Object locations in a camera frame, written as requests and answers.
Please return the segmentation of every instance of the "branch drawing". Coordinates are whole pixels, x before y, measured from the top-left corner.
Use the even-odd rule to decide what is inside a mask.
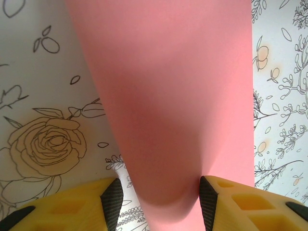
[[[295,9],[293,25],[298,29],[306,29],[308,26],[308,0],[301,0]]]
[[[283,110],[286,112],[285,114],[281,114],[282,118],[285,120],[279,124],[279,126],[283,126],[285,122],[290,118],[291,114],[297,113],[300,115],[305,115],[308,119],[308,84],[306,77],[308,73],[306,72],[306,77],[304,77],[304,69],[308,65],[308,37],[303,38],[301,35],[299,36],[298,43],[295,45],[295,51],[297,52],[295,56],[295,64],[294,74],[297,76],[297,81],[294,79],[293,75],[290,74],[288,78],[283,78],[282,81],[284,84],[278,86],[280,90],[287,90],[285,94],[283,94],[280,99],[284,100],[286,97],[290,95],[292,91],[295,91],[303,96],[304,100],[297,106],[293,106],[292,104],[288,104],[288,106],[283,107]]]
[[[268,116],[273,116],[276,114],[266,114],[262,112],[261,106],[263,103],[262,97],[259,96],[256,90],[254,90],[254,129],[256,129],[258,123],[260,122],[261,119],[264,119]]]
[[[303,202],[303,204],[305,204],[305,203],[306,203],[306,201],[308,201],[308,192],[307,192],[307,193],[305,193],[305,194],[302,196],[301,201]]]
[[[259,161],[258,165],[255,166],[255,178],[258,178],[258,180],[255,182],[255,187],[259,188],[264,182],[264,180],[270,177],[270,180],[263,185],[263,190],[268,191],[270,186],[274,183],[274,181],[282,176],[282,173],[285,171],[287,166],[295,162],[303,162],[303,161],[295,160],[277,168],[274,168],[276,159],[274,160],[269,159],[268,167],[265,166],[265,159],[263,159],[262,162]]]
[[[40,37],[34,41],[33,53],[35,53],[38,50],[40,45],[42,45],[44,50],[47,51],[48,53],[52,53],[52,54],[59,53],[60,44],[53,38],[47,36],[49,35],[50,31],[51,31],[51,26],[46,27],[42,31],[43,38]]]
[[[128,187],[128,188],[132,187],[132,186],[133,186],[133,183],[131,182],[130,176],[127,176],[126,179],[127,179],[127,183],[128,183],[128,184],[127,184],[127,187]]]
[[[293,150],[295,148],[296,141],[303,137],[303,135],[308,131],[305,125],[299,126],[299,131],[296,131],[296,125],[294,124],[293,127],[291,127],[288,130],[288,133],[285,129],[282,129],[282,132],[280,132],[280,137],[282,137],[281,140],[277,141],[277,143],[283,144],[283,148],[277,148],[276,149],[276,155],[278,155],[278,159],[282,159],[284,157],[284,154],[288,153],[289,151]]]
[[[251,10],[251,20],[255,23],[259,16],[262,15],[262,9],[266,10],[267,4],[265,0],[251,0],[252,10]]]
[[[3,90],[0,98],[0,110],[4,107],[9,107],[12,109],[12,105],[18,101],[21,101],[27,98],[29,95],[22,96],[23,90],[21,86],[15,85],[8,89],[7,91]]]
[[[117,227],[125,225],[127,223],[137,221],[138,223],[143,223],[142,225],[146,224],[144,213],[140,206],[131,208],[119,215],[119,222]]]
[[[124,161],[122,159],[122,155],[119,155],[119,156],[112,155],[111,159],[106,158],[105,161],[108,164],[106,166],[107,170],[114,169],[115,171],[117,171],[122,167],[126,168]]]

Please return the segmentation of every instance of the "rose drawing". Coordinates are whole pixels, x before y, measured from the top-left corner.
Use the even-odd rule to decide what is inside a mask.
[[[60,176],[87,150],[76,121],[40,117],[24,126],[9,122],[19,128],[8,139],[10,148],[0,150],[0,218],[17,203],[56,193]]]

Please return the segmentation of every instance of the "leaf drawing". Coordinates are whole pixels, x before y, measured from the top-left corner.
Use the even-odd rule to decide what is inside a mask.
[[[284,7],[286,4],[288,4],[289,1],[290,1],[290,0],[284,0],[284,1],[281,3],[281,5],[280,5],[279,10],[280,10],[282,7]]]
[[[105,111],[101,103],[89,103],[81,111],[86,118],[95,118],[105,115]]]
[[[21,101],[28,97],[22,96],[22,88],[19,85],[15,85],[8,89],[7,91],[3,90],[0,98],[0,110],[4,107],[9,107],[12,109],[12,105],[18,101]]]
[[[124,200],[122,206],[129,205],[132,201],[131,200]]]
[[[16,16],[25,6],[26,0],[3,0],[2,10],[8,18]]]
[[[38,47],[40,45],[40,40],[41,38],[38,38],[34,41],[34,44],[33,44],[33,53],[35,53],[37,50],[38,50]]]
[[[106,166],[106,169],[107,169],[107,170],[114,169],[115,171],[117,171],[117,170],[119,170],[121,167],[126,168],[126,166],[125,166],[125,164],[124,164],[124,161],[123,161],[121,155],[119,155],[119,156],[112,155],[112,156],[111,156],[111,159],[106,158],[105,161],[106,161],[106,163],[108,164],[108,165]]]
[[[5,116],[4,116],[4,118],[5,118],[6,121],[8,121],[14,128],[21,128],[21,127],[22,127],[22,125],[21,125],[20,123],[14,121],[14,120],[12,120],[12,119],[10,119],[10,118],[8,118],[8,117],[5,117]]]
[[[79,117],[81,115],[81,109],[79,109],[79,108],[69,107],[68,111],[71,114],[70,118]]]
[[[257,43],[257,51],[260,49],[262,37],[263,37],[263,36],[261,36],[261,37],[259,38],[259,40],[258,40],[258,43]]]
[[[63,119],[62,111],[54,108],[33,108],[34,111],[49,117],[61,118]]]
[[[46,27],[43,31],[42,31],[42,36],[45,37],[47,36],[51,31],[51,25]]]
[[[273,107],[274,111],[276,111],[276,112],[280,111],[280,108],[277,104],[273,103],[272,107]]]
[[[70,85],[73,85],[75,83],[77,83],[80,80],[80,76],[74,76],[71,79],[71,82],[69,83]]]
[[[271,130],[271,127],[268,127],[266,130],[265,130],[265,134],[268,134]]]
[[[289,32],[284,28],[281,28],[281,31],[282,31],[282,35],[284,36],[284,38],[288,40],[289,42],[292,42],[292,38]]]
[[[105,147],[107,147],[108,145],[109,145],[109,144],[106,143],[106,142],[100,142],[100,143],[97,144],[97,146],[98,146],[99,148],[105,148]]]

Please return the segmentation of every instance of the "floral wallpaper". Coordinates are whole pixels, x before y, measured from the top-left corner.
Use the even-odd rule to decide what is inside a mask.
[[[117,231],[148,231],[64,2],[0,3],[0,219],[118,174]]]
[[[308,0],[252,0],[252,23],[255,187],[307,204]]]
[[[117,231],[149,231],[63,1],[0,2],[0,219],[118,174]],[[252,24],[255,187],[307,203],[308,0],[252,0]]]

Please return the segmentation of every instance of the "yellow plastic object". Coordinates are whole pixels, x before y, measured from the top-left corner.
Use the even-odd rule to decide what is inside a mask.
[[[206,231],[308,231],[291,198],[213,176],[200,181]]]
[[[123,191],[118,190],[120,181],[118,179],[103,179],[79,187],[56,193],[54,195],[35,200],[23,208],[34,206],[35,209],[24,218],[17,221],[9,231],[111,231],[113,228],[107,228],[106,211],[102,195],[108,191],[106,205],[107,216],[118,218],[118,213],[123,202]],[[111,185],[117,184],[118,191],[111,189]],[[116,202],[108,196],[117,196]],[[0,230],[4,230],[5,224],[0,225]]]

